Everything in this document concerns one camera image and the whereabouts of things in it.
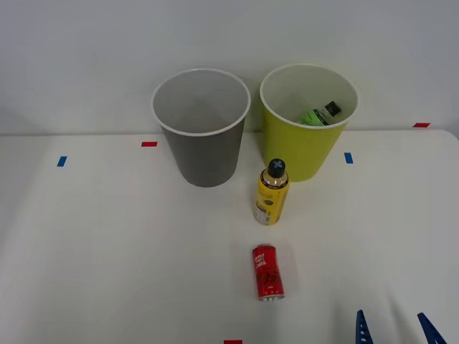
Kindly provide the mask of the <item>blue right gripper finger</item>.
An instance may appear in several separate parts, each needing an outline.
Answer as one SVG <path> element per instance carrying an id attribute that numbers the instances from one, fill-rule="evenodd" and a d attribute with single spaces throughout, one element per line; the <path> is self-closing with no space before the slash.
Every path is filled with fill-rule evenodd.
<path id="1" fill-rule="evenodd" d="M 423 312 L 418 313 L 417 317 L 428 344 L 446 344 L 445 339 Z"/>
<path id="2" fill-rule="evenodd" d="M 359 310 L 356 314 L 356 344 L 370 344 L 370 332 L 363 310 Z"/>

